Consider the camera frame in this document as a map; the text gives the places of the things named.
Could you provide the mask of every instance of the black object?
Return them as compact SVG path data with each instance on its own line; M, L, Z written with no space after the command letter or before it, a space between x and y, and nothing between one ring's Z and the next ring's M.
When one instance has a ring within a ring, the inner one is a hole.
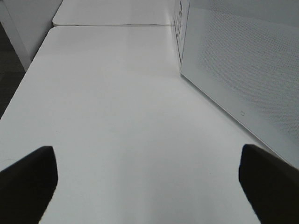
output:
M0 223L36 224L58 182L54 150L45 146L0 172Z
M262 224L299 224L299 171L254 145L245 145L239 181Z

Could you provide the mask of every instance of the floor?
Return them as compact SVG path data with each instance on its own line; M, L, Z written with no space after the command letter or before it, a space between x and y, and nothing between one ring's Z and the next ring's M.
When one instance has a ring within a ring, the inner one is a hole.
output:
M25 70L0 23L0 118L25 75Z

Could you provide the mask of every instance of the perforated panel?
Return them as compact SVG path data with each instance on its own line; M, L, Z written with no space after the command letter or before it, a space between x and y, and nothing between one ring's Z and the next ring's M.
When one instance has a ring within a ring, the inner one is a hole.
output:
M299 160L298 24L298 0L192 0L182 73L286 159L297 147Z

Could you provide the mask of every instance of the table surface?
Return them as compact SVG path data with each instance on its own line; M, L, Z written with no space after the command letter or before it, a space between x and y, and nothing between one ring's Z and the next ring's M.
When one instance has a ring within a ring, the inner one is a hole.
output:
M174 0L64 0L54 26L173 25Z
M0 168L52 145L43 224L259 223L247 131L180 76L173 27L50 30L0 120Z

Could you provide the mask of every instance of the white wall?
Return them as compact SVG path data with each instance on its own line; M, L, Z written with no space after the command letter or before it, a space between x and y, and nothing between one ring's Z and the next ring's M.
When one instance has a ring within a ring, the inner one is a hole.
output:
M29 67L62 0L0 0L0 21L25 70Z

